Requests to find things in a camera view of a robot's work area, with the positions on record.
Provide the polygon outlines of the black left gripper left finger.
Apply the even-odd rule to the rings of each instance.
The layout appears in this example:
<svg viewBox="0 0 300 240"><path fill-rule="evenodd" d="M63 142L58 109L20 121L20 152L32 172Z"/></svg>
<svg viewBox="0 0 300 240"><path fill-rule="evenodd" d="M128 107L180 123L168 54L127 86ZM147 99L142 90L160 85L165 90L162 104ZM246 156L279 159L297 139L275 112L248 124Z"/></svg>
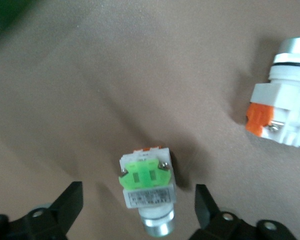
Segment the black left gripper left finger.
<svg viewBox="0 0 300 240"><path fill-rule="evenodd" d="M84 205L83 183L73 181L49 206L10 221L0 214L0 240L66 240Z"/></svg>

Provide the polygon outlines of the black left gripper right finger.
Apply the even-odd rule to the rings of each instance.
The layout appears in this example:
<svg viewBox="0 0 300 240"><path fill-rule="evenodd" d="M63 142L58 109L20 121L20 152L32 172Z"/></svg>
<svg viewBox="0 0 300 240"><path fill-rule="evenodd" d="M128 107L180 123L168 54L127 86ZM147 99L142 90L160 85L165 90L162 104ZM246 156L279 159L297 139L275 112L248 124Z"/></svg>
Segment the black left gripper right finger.
<svg viewBox="0 0 300 240"><path fill-rule="evenodd" d="M295 240L282 223L259 220L255 226L229 211L221 211L205 184L195 186L194 210L200 228L191 240Z"/></svg>

